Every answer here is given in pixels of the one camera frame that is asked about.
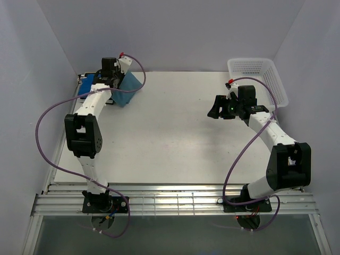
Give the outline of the teal tank top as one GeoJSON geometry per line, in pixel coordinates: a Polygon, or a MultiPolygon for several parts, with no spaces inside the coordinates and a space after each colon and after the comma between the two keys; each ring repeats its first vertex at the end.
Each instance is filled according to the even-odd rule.
{"type": "Polygon", "coordinates": [[[111,99],[120,107],[124,107],[128,104],[135,93],[141,89],[142,83],[134,76],[130,71],[127,72],[123,81],[120,84],[120,89],[124,92],[114,91],[112,93],[111,99]]]}

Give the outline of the black white striped tank top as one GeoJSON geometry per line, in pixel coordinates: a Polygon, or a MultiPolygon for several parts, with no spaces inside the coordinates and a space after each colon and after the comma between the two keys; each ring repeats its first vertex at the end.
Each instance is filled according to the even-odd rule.
{"type": "MultiPolygon", "coordinates": [[[[78,99],[79,102],[83,103],[85,101],[86,98],[80,98],[78,99]]],[[[115,101],[113,101],[112,98],[110,98],[108,101],[106,101],[106,104],[109,104],[109,105],[114,105],[115,104],[115,101]]]]}

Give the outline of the blue tank top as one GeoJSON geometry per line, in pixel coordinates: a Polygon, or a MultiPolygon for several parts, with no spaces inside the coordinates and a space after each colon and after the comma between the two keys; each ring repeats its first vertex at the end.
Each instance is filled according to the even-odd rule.
{"type": "Polygon", "coordinates": [[[95,73],[84,73],[79,75],[79,90],[78,96],[86,94],[90,91],[92,82],[94,80],[95,73]]]}

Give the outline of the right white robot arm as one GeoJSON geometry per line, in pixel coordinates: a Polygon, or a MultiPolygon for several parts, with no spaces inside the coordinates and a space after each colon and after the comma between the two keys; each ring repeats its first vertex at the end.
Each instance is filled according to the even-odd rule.
{"type": "Polygon", "coordinates": [[[249,144],[260,138],[270,151],[265,175],[244,185],[239,196],[224,197],[227,205],[252,211],[279,191],[310,185],[311,147],[287,135],[275,122],[274,114],[264,105],[258,105],[254,86],[239,86],[227,96],[217,95],[207,115],[224,120],[238,117],[256,132],[249,144]]]}

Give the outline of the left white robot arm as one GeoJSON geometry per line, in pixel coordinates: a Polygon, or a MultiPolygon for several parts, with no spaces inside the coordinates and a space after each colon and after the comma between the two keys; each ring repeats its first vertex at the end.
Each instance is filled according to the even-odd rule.
{"type": "Polygon", "coordinates": [[[108,183],[95,167],[95,156],[101,151],[103,138],[97,119],[112,96],[111,88],[118,89],[132,60],[126,56],[105,57],[101,69],[93,76],[90,94],[83,96],[84,102],[74,114],[64,118],[68,149],[78,159],[87,180],[87,190],[82,194],[91,206],[101,212],[112,208],[113,200],[106,189],[108,183]]]}

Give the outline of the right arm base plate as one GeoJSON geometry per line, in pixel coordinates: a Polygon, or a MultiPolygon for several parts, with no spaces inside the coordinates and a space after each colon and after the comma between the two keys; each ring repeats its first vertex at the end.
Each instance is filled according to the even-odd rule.
{"type": "Polygon", "coordinates": [[[254,202],[255,199],[251,199],[251,203],[247,205],[241,205],[243,201],[241,200],[240,196],[227,196],[226,199],[230,203],[236,203],[236,205],[230,205],[226,203],[222,197],[218,198],[216,204],[222,206],[223,212],[225,213],[269,213],[272,211],[272,207],[268,198],[256,202],[254,202]]]}

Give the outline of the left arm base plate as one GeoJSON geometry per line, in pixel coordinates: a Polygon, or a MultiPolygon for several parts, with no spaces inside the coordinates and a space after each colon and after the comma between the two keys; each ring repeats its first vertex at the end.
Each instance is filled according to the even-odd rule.
{"type": "Polygon", "coordinates": [[[110,214],[115,210],[119,214],[128,213],[127,203],[122,197],[112,197],[107,209],[97,209],[87,198],[84,198],[81,212],[85,214],[110,214]]]}

